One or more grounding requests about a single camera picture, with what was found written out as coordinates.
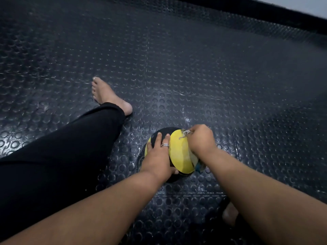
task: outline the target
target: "left hand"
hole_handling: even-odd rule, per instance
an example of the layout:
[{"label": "left hand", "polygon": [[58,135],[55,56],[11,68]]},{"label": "left hand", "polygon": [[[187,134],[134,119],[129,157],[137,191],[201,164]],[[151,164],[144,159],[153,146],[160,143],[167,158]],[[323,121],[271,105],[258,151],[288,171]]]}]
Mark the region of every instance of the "left hand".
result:
[{"label": "left hand", "polygon": [[[161,183],[166,182],[172,174],[178,174],[178,170],[170,167],[169,148],[161,147],[162,134],[158,132],[154,148],[147,143],[147,155],[144,158],[140,172],[152,173]],[[167,134],[162,143],[169,144],[170,135]]]}]

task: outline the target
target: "pant leg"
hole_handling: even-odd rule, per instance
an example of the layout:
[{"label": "pant leg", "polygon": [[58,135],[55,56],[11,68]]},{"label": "pant leg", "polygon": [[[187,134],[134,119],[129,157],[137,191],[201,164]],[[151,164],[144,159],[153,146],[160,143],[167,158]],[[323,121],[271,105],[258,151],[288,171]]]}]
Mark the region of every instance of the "pant leg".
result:
[{"label": "pant leg", "polygon": [[103,103],[0,159],[0,241],[90,195],[124,119]]}]

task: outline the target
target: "silver ring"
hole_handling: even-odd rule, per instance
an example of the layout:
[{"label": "silver ring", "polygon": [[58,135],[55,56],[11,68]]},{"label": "silver ring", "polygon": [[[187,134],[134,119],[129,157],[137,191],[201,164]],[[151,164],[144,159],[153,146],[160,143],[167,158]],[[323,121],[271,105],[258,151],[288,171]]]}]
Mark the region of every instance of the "silver ring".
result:
[{"label": "silver ring", "polygon": [[163,143],[160,147],[162,147],[162,146],[166,146],[169,148],[169,144],[167,144],[167,143]]}]

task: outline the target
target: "white wall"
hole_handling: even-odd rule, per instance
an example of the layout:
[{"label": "white wall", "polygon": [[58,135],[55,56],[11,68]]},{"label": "white wall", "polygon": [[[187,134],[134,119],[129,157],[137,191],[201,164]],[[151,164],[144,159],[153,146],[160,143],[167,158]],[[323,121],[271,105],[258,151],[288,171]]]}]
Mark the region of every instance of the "white wall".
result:
[{"label": "white wall", "polygon": [[259,0],[327,19],[327,0]]}]

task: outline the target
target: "foot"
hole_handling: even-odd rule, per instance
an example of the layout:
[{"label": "foot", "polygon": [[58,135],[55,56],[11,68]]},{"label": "foot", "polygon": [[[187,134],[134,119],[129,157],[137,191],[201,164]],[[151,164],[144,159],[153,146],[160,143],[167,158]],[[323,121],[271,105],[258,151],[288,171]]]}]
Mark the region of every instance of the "foot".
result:
[{"label": "foot", "polygon": [[130,115],[133,111],[131,104],[119,98],[107,83],[96,76],[92,81],[92,94],[99,104],[105,102],[116,104],[124,111],[125,116]]},{"label": "foot", "polygon": [[229,202],[229,204],[227,205],[226,209],[223,212],[222,218],[226,224],[234,227],[237,215],[238,215],[238,210],[236,209],[236,207],[233,205],[232,202]]}]

